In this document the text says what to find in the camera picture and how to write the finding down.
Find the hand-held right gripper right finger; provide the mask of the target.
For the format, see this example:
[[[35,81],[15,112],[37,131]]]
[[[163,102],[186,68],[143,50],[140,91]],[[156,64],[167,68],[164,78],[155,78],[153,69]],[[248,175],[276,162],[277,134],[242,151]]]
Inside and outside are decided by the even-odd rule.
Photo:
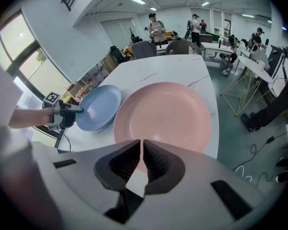
[[[249,230],[264,198],[255,186],[202,153],[144,141],[150,182],[134,214],[137,230]]]

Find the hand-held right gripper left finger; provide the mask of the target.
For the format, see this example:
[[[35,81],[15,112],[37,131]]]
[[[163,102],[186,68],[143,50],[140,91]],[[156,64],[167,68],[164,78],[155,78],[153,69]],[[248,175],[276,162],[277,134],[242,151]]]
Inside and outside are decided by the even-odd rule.
[[[66,190],[56,200],[66,230],[138,230],[140,196],[127,188],[140,160],[140,141],[59,154],[54,165]]]

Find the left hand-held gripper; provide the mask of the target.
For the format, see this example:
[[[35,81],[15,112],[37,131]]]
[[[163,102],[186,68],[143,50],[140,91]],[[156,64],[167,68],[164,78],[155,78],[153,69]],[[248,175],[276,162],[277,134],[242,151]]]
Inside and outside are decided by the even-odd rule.
[[[51,108],[53,114],[49,118],[47,127],[49,130],[60,130],[73,125],[76,113],[82,113],[84,109],[78,105],[64,103],[60,95],[50,92],[43,99],[43,109]]]

